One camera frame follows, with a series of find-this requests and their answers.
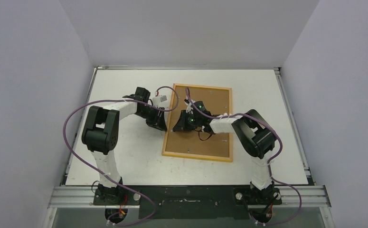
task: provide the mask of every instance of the gray wall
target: gray wall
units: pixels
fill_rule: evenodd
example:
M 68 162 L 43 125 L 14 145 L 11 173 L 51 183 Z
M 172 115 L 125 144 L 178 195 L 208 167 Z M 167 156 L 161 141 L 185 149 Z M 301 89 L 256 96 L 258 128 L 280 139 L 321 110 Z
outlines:
M 42 225 L 92 72 L 57 0 L 0 0 L 0 227 Z
M 368 227 L 368 0 L 321 0 L 282 68 L 337 227 Z
M 281 66 L 318 0 L 60 0 L 95 65 Z

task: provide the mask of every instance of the brown board surface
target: brown board surface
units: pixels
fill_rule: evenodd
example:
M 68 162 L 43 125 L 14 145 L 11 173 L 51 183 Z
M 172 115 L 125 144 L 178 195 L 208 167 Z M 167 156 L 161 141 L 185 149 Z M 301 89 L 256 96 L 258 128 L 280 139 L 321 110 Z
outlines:
M 198 132 L 173 132 L 172 128 L 177 123 L 181 110 L 187 105 L 185 87 L 189 87 L 191 98 L 195 101 L 203 101 L 206 109 L 212 114 L 231 113 L 231 88 L 210 87 L 201 85 L 174 84 L 174 89 L 179 96 L 178 107 L 169 113 L 167 119 L 167 132 L 164 136 L 162 155 L 183 158 L 205 159 L 213 161 L 232 162 L 232 135 L 228 133 L 214 134 L 207 141 L 201 141 Z M 170 108 L 176 104 L 174 93 L 171 95 Z M 200 133 L 202 139 L 206 139 L 208 133 Z

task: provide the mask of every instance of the metal frame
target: metal frame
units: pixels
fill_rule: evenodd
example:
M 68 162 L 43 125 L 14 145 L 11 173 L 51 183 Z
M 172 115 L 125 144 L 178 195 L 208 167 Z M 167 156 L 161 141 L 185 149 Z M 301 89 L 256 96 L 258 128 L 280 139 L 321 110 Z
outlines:
M 186 67 L 141 67 L 141 66 L 98 66 L 94 68 L 92 80 L 87 92 L 86 102 L 88 102 L 90 98 L 90 94 L 93 88 L 94 80 L 98 70 L 140 70 L 140 69 L 182 69 L 182 70 L 192 70 L 192 69 L 240 69 L 238 67 L 218 67 L 218 66 L 208 66 L 208 65 L 196 65 L 196 66 L 186 66 Z M 302 162 L 304 164 L 305 174 L 308 177 L 311 177 L 311 172 L 307 163 L 307 159 L 304 153 L 304 149 L 301 143 L 300 135 L 297 130 L 297 126 L 293 117 L 293 113 L 291 111 L 286 92 L 284 90 L 283 82 L 281 79 L 280 71 L 278 67 L 274 68 L 274 72 L 276 74 L 276 79 L 278 82 L 279 89 L 281 91 L 283 102 L 286 107 L 287 114 L 290 119 L 290 123 L 292 126 L 292 130 L 294 136 L 297 141 L 297 146 L 299 148 L 299 152 L 302 158 Z M 73 142 L 73 148 L 76 147 L 78 134 L 82 125 L 85 109 L 82 113 L 79 127 L 76 131 L 76 137 Z M 70 155 L 69 162 L 66 168 L 65 176 L 69 173 L 71 161 L 73 156 Z M 296 192 L 286 186 L 277 186 L 280 188 L 282 194 L 282 205 L 277 205 L 277 207 L 282 208 L 293 208 L 299 205 L 299 199 Z M 325 186 L 295 186 L 302 195 L 302 207 L 319 207 L 322 215 L 322 219 L 324 221 L 324 225 L 326 228 L 334 228 L 334 222 L 332 219 L 332 215 L 330 213 L 330 200 L 328 194 L 326 192 Z M 119 205 L 114 206 L 95 206 L 93 205 L 93 197 L 94 193 L 91 191 L 90 187 L 55 187 L 50 199 L 50 203 L 48 206 L 47 214 L 44 220 L 43 227 L 51 228 L 54 222 L 54 218 L 57 212 L 57 208 L 119 208 Z M 139 206 L 123 206 L 123 208 L 139 208 Z

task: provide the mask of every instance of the black wire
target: black wire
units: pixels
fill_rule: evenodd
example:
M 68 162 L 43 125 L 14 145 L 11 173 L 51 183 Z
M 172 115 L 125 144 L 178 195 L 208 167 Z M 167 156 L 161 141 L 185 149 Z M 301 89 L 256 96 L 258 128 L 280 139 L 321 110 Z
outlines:
M 208 137 L 207 139 L 201 139 L 201 138 L 200 138 L 200 132 L 201 132 L 201 131 L 197 131 L 197 132 L 198 132 L 198 138 L 199 138 L 201 141 L 206 141 L 206 140 L 210 139 L 210 137 L 212 137 L 212 134 L 210 134 L 210 135 L 209 135 L 209 137 Z
M 95 184 L 96 182 L 100 183 L 98 180 L 96 180 L 95 182 L 93 182 L 91 189 L 92 189 L 92 192 L 93 192 L 94 194 L 95 194 L 95 192 L 93 191 L 93 186 L 94 186 L 94 184 Z

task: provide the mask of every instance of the white table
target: white table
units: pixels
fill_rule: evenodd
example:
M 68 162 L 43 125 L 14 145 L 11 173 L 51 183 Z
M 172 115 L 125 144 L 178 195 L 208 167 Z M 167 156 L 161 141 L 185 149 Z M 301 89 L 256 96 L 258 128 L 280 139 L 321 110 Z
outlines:
M 119 99 L 137 86 L 152 92 L 173 83 L 231 87 L 233 111 L 257 110 L 281 137 L 284 148 L 274 159 L 273 176 L 289 184 L 307 184 L 302 159 L 273 70 L 98 70 L 89 101 Z M 170 99 L 171 91 L 161 94 Z M 78 132 L 75 151 L 95 165 Z M 251 157 L 234 135 L 233 162 L 203 161 L 161 155 L 164 132 L 150 128 L 145 120 L 130 115 L 120 122 L 115 148 L 118 171 L 127 185 L 236 185 L 249 184 Z M 99 174 L 73 158 L 66 185 L 91 185 Z

